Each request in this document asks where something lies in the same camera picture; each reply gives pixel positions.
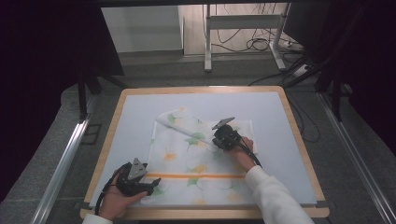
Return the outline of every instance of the gray carpet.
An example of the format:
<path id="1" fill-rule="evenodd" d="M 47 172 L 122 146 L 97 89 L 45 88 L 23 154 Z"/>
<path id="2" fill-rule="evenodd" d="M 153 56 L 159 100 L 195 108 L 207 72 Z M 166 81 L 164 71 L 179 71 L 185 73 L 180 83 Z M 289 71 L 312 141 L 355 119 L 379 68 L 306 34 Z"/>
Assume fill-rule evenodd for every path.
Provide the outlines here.
<path id="1" fill-rule="evenodd" d="M 129 62 L 128 56 L 121 58 Z M 224 58 L 213 62 L 212 73 L 204 72 L 202 57 L 176 59 L 173 62 L 156 60 L 139 64 L 123 63 L 125 77 L 118 77 L 131 87 L 176 87 L 231 85 L 246 86 L 261 77 L 278 73 L 274 60 L 268 55 Z M 255 85 L 277 85 L 281 76 L 270 77 Z M 383 223 L 381 216 L 363 186 L 338 135 L 334 131 L 318 97 L 311 77 L 294 88 L 287 89 L 294 116 L 302 131 L 304 142 L 315 168 L 323 193 L 331 208 L 329 218 L 314 218 L 315 223 Z M 106 137 L 121 89 L 100 79 L 103 92 L 92 114 L 90 129 L 64 181 L 47 223 L 80 223 L 79 209 Z M 0 223 L 27 223 L 38 205 L 50 176 L 78 121 L 76 86 L 66 90 L 63 105 L 48 136 L 20 180 L 0 205 Z M 390 202 L 396 198 L 396 160 L 376 134 L 342 101 L 341 115 L 351 137 L 375 179 Z M 141 223 L 262 223 L 261 220 L 235 221 L 140 221 Z M 118 220 L 115 223 L 131 223 Z"/>

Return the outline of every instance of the hand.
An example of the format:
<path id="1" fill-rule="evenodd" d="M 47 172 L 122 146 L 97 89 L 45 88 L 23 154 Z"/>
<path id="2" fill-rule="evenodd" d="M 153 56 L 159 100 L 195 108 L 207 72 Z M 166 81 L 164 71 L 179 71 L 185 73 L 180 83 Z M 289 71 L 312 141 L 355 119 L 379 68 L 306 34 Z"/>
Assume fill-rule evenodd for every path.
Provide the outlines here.
<path id="1" fill-rule="evenodd" d="M 112 186 L 110 186 L 106 192 L 102 207 L 99 211 L 99 217 L 103 217 L 110 221 L 122 215 L 129 204 L 135 203 L 148 195 L 148 193 L 144 191 L 132 197 L 123 196 L 120 190 L 114 186 L 117 182 L 117 179 L 118 176 L 116 176 L 113 180 L 113 183 L 111 183 Z"/>
<path id="2" fill-rule="evenodd" d="M 253 149 L 253 141 L 247 137 L 242 137 L 240 143 L 248 147 L 250 150 Z M 230 155 L 234 157 L 236 161 L 238 161 L 238 163 L 244 168 L 246 172 L 256 166 L 254 160 L 251 159 L 240 146 L 235 146 L 233 149 L 229 150 L 228 153 L 230 153 Z"/>

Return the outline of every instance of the wall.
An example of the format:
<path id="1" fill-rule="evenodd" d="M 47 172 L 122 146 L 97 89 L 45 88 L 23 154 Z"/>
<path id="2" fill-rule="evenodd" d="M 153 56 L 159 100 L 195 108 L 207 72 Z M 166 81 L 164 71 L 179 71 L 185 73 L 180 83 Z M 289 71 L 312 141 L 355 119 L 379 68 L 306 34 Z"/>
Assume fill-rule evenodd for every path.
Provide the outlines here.
<path id="1" fill-rule="evenodd" d="M 102 8 L 117 52 L 182 49 L 177 6 Z"/>

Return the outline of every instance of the orange stripe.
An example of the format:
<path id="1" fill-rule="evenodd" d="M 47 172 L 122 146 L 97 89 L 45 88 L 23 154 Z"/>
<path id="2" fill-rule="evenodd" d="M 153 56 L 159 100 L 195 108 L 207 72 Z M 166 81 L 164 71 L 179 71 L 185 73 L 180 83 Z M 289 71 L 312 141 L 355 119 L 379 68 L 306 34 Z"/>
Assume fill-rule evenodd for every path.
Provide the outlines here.
<path id="1" fill-rule="evenodd" d="M 169 174 L 146 174 L 146 177 L 163 177 L 163 178 L 229 178 L 243 179 L 244 175 L 169 175 Z"/>

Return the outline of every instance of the white sleeve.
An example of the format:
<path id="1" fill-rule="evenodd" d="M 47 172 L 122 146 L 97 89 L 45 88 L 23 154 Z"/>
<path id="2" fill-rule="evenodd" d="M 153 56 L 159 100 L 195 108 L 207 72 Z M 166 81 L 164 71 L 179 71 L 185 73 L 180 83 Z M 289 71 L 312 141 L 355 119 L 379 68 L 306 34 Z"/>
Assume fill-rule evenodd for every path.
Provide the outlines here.
<path id="1" fill-rule="evenodd" d="M 313 224 L 304 209 L 291 197 L 290 192 L 260 166 L 247 172 L 246 181 L 253 190 L 253 198 L 262 210 L 266 224 Z"/>
<path id="2" fill-rule="evenodd" d="M 96 215 L 87 214 L 82 224 L 113 224 L 113 222 Z"/>

